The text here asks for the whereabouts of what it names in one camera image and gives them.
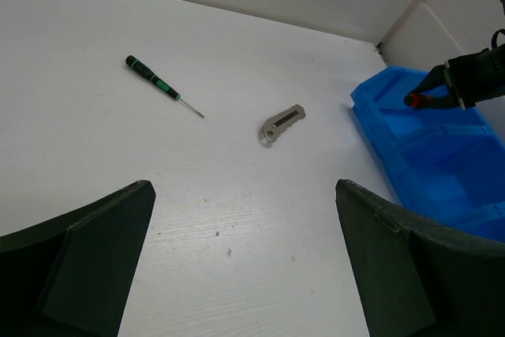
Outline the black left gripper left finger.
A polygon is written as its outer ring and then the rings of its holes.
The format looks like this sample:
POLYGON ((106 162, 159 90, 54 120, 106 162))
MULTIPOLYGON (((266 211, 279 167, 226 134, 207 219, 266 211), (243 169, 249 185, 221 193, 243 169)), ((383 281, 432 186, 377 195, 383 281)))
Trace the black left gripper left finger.
POLYGON ((155 203, 149 181, 1 238, 3 336, 116 336, 155 203))

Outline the red handled screwdriver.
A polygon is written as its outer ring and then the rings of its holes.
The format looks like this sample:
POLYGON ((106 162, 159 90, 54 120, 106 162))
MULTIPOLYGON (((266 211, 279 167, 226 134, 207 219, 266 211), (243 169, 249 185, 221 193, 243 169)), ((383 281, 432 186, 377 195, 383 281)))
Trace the red handled screwdriver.
POLYGON ((425 108, 425 105, 429 103, 431 99, 432 97, 430 95, 410 93, 405 96, 403 102, 407 107, 420 110, 425 108))

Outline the green black precision screwdriver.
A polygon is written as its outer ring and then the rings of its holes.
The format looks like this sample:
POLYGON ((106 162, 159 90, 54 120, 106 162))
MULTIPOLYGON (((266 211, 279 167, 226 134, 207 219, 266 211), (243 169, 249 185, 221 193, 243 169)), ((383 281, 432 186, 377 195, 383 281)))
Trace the green black precision screwdriver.
POLYGON ((187 107, 189 110, 191 110, 194 114, 196 114, 200 118, 204 118, 204 116, 198 110, 196 110, 194 107, 190 106, 186 101, 184 101, 181 95, 175 89, 173 89, 167 82, 161 79, 157 74, 155 74, 139 59, 137 59, 133 55, 129 55, 125 59, 125 63, 139 77, 142 77, 150 84, 153 84, 163 93, 168 95, 172 100, 181 103, 183 106, 187 107))

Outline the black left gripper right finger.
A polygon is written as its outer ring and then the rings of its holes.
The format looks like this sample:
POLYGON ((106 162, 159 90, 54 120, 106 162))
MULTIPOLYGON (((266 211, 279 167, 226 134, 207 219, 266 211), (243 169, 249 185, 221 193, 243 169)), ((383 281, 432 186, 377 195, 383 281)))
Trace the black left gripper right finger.
POLYGON ((335 187, 371 336, 502 336, 504 244, 447 227, 351 180, 335 187))

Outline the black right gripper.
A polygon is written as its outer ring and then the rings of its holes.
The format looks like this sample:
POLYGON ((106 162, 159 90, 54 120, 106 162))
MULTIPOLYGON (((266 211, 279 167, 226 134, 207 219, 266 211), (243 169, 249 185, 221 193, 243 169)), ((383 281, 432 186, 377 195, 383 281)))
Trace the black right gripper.
POLYGON ((452 58, 429 71, 406 100, 431 100, 423 109, 468 109, 476 103, 504 95, 504 45, 475 54, 452 58), (426 95, 447 85, 451 95, 426 95))

